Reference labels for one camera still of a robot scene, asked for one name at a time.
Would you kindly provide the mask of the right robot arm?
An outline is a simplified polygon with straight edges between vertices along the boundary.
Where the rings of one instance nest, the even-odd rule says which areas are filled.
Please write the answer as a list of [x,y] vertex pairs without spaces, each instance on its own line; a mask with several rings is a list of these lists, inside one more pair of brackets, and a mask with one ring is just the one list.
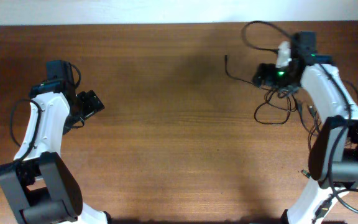
[[358,105],[346,90],[331,56],[316,51],[314,32],[298,32],[274,51],[276,63],[259,65],[252,81],[286,95],[304,89],[322,127],[310,150],[309,181],[299,199],[284,211],[282,223],[321,223],[336,203],[358,193]]

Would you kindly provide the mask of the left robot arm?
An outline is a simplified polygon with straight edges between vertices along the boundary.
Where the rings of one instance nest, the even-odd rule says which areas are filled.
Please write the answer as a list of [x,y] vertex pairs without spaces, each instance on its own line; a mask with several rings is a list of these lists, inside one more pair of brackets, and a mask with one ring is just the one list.
[[47,62],[47,78],[30,89],[24,140],[11,163],[0,166],[0,186],[17,223],[111,223],[107,212],[83,201],[80,186],[61,158],[62,137],[104,109],[93,90],[76,92],[79,69]]

